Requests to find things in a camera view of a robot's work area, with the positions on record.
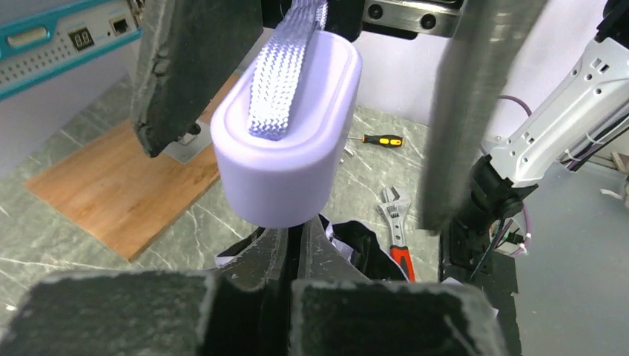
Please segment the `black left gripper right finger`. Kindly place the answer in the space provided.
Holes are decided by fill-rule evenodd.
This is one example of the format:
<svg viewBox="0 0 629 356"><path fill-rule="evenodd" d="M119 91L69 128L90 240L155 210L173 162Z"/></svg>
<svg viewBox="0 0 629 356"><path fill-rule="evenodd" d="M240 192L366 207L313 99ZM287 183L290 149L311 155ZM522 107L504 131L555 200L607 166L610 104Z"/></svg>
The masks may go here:
<svg viewBox="0 0 629 356"><path fill-rule="evenodd" d="M363 223L291 228L291 355L505 355L493 308L460 283L413 283Z"/></svg>

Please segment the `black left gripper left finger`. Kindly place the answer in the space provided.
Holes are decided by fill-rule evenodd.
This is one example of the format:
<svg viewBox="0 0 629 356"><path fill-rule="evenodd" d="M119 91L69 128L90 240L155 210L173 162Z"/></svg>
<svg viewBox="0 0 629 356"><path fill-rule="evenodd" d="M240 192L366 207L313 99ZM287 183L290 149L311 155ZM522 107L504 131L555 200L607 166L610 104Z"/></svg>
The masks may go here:
<svg viewBox="0 0 629 356"><path fill-rule="evenodd" d="M281 354L288 232L266 229L224 268L65 271L26 294L3 355Z"/></svg>

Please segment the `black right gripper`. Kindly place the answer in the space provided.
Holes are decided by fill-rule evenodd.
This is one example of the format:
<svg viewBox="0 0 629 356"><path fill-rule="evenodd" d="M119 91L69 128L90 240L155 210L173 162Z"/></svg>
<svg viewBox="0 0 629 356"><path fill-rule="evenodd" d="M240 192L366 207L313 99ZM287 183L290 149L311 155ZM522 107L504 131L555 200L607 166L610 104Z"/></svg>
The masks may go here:
<svg viewBox="0 0 629 356"><path fill-rule="evenodd" d="M300 39L319 28L313 9L285 24L291 1L260 3L263 26L278 27L282 39ZM438 66L430 111L421 179L424 230L439 233L461 208L498 96L546 5L545 0L327 1L323 29L350 42L365 31L407 40L454 34Z"/></svg>

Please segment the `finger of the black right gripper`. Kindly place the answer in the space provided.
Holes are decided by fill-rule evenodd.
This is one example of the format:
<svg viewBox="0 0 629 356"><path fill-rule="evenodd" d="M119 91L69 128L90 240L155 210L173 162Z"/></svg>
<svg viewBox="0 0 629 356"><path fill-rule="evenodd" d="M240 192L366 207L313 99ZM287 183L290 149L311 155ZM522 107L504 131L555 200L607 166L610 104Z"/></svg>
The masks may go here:
<svg viewBox="0 0 629 356"><path fill-rule="evenodd" d="M187 134L263 32L260 1L146 1L131 127L149 157Z"/></svg>

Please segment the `lilac folding umbrella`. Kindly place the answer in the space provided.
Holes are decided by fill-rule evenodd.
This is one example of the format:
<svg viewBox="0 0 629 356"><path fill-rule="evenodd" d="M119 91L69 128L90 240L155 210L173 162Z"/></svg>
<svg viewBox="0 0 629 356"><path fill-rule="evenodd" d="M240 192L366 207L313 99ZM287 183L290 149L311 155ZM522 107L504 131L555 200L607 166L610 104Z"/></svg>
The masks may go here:
<svg viewBox="0 0 629 356"><path fill-rule="evenodd" d="M320 224L343 258L353 248L321 215L352 121L362 60L325 29L326 1L293 1L211 120L225 198L261 228Z"/></svg>

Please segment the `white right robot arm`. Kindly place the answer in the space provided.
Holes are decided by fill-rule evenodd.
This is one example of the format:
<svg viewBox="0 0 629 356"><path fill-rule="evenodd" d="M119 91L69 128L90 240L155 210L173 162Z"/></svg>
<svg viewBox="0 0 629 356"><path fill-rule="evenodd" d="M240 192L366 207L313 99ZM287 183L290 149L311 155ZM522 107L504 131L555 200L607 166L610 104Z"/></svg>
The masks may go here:
<svg viewBox="0 0 629 356"><path fill-rule="evenodd" d="M222 78L262 27L264 44L250 81L248 133L265 142L288 136L304 62L316 35L342 42L363 24L449 38L438 67L434 126L424 174L423 223L449 247L448 264L474 278L488 251L472 247L493 220L515 212L544 173L594 125L628 106L628 3L608 1L596 35L574 69L507 141L478 161L471 152L489 124L508 67L543 1L149 1L131 121L149 157L186 134ZM503 355L504 341L485 299L472 287L326 282L309 253L299 256L290 306L262 298L263 281L222 281L205 332L206 355Z"/></svg>

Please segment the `black yellow screwdriver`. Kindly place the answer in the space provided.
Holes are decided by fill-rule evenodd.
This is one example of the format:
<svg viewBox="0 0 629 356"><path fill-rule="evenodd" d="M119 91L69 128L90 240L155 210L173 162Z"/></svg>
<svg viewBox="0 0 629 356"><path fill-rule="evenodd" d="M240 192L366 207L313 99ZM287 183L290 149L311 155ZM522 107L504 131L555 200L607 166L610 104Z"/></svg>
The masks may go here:
<svg viewBox="0 0 629 356"><path fill-rule="evenodd" d="M364 144L377 145L385 148L399 148L404 144L404 138L393 134L362 135L349 137Z"/></svg>

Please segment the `wooden base board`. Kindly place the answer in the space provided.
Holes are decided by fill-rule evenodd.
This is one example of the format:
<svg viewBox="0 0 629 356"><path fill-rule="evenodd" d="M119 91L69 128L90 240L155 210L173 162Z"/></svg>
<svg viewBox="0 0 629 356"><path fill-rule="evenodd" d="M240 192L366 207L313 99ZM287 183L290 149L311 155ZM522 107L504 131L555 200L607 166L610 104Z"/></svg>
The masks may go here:
<svg viewBox="0 0 629 356"><path fill-rule="evenodd" d="M212 114L239 76L231 75L200 122ZM187 165L161 153L147 157L124 121L25 188L122 258L135 260L220 177L210 145Z"/></svg>

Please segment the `grey metal stand bracket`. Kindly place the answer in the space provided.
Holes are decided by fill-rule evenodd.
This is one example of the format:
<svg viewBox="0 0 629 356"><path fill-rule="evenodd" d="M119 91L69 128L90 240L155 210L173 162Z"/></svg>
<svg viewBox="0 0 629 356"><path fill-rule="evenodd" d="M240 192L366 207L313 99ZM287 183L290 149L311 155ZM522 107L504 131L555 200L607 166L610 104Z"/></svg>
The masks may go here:
<svg viewBox="0 0 629 356"><path fill-rule="evenodd" d="M199 133L187 133L179 141L172 142L163 153L172 159L187 165L193 158L211 145L210 127L204 122L197 122Z"/></svg>

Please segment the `red handled adjustable wrench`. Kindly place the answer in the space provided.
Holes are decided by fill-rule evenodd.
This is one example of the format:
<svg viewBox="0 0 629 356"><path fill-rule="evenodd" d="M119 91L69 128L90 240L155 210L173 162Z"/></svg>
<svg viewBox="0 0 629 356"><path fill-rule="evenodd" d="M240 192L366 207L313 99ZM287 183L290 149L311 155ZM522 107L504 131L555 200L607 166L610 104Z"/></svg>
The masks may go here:
<svg viewBox="0 0 629 356"><path fill-rule="evenodd" d="M382 191L383 202L377 204L378 212L389 227L389 256L398 264L409 282L415 282L411 254L406 244L404 222L410 207L409 194L402 188L391 186Z"/></svg>

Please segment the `teal network switch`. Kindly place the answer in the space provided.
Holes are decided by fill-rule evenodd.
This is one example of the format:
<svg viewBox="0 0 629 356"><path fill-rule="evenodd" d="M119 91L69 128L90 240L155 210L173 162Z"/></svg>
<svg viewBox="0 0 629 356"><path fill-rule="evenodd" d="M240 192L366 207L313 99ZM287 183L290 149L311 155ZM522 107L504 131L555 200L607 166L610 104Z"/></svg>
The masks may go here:
<svg viewBox="0 0 629 356"><path fill-rule="evenodd" d="M143 1L2 0L1 98L140 38Z"/></svg>

